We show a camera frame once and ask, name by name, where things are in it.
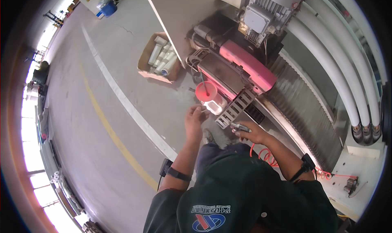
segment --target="white floor line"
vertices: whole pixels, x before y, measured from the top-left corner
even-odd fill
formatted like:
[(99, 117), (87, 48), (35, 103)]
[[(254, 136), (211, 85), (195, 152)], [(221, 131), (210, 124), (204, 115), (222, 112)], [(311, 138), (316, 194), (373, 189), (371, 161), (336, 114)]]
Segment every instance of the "white floor line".
[[(171, 161), (174, 161), (177, 157), (177, 153), (163, 140), (163, 138), (152, 128), (149, 123), (143, 118), (143, 116), (137, 111), (130, 100), (125, 96), (123, 91), (120, 89), (115, 79), (109, 73), (104, 62), (99, 56), (97, 50), (95, 49), (89, 35), (83, 24), (81, 24), (81, 29), (83, 31), (84, 37), (86, 38), (87, 44), (91, 50), (92, 55), (98, 67), (100, 68), (102, 74), (104, 75), (107, 83), (112, 88), (113, 92), (116, 94), (117, 98), (120, 100), (121, 104), (127, 110), (129, 115), (134, 119), (134, 121), (139, 125), (143, 132), (149, 137), (149, 139), (155, 144), (156, 147)], [(193, 171), (192, 180), (196, 181), (196, 172)]]

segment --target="yellow floor line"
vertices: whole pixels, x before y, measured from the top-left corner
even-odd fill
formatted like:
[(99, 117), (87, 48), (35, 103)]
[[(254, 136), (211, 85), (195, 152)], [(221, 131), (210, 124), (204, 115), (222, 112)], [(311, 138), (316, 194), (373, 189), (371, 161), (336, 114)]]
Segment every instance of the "yellow floor line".
[(136, 161), (135, 157), (131, 155), (125, 145), (121, 142), (120, 138), (117, 136), (113, 128), (110, 126), (109, 122), (107, 121), (104, 113), (102, 112), (98, 102), (96, 101), (94, 94), (92, 93), (89, 83), (87, 81), (86, 75), (84, 74), (84, 67), (79, 60), (81, 73), (83, 75), (84, 85), (86, 87), (86, 91), (91, 99), (91, 103), (94, 106), (95, 112), (98, 115), (98, 118), (101, 120), (103, 126), (105, 127), (107, 133), (112, 138), (113, 142), (123, 154), (125, 159), (129, 162), (129, 164), (135, 169), (135, 171), (142, 177), (147, 184), (149, 184), (153, 189), (158, 187), (158, 183), (143, 169), (143, 167)]

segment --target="black cable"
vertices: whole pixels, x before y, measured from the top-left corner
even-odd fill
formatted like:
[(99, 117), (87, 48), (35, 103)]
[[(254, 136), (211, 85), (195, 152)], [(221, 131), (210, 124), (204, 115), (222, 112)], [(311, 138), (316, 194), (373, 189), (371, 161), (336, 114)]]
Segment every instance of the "black cable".
[(159, 185), (161, 184), (161, 179), (162, 179), (162, 176), (159, 178), (158, 188), (156, 188), (156, 191), (157, 191), (157, 192), (158, 192), (158, 190), (159, 190)]

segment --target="shoe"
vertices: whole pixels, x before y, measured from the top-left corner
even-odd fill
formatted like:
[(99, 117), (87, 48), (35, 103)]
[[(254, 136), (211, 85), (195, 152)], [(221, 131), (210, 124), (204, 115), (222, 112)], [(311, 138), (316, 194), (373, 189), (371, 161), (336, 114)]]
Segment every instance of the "shoe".
[(207, 128), (203, 129), (203, 144), (215, 142), (213, 134)]

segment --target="metal bracket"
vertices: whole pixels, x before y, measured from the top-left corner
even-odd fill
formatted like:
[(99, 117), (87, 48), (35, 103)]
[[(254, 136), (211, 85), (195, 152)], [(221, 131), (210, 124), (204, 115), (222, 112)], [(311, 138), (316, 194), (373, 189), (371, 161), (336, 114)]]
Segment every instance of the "metal bracket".
[(233, 122), (237, 116), (258, 96), (252, 89), (243, 89), (236, 98), (226, 107), (223, 113), (218, 116), (215, 122), (219, 127), (225, 129)]

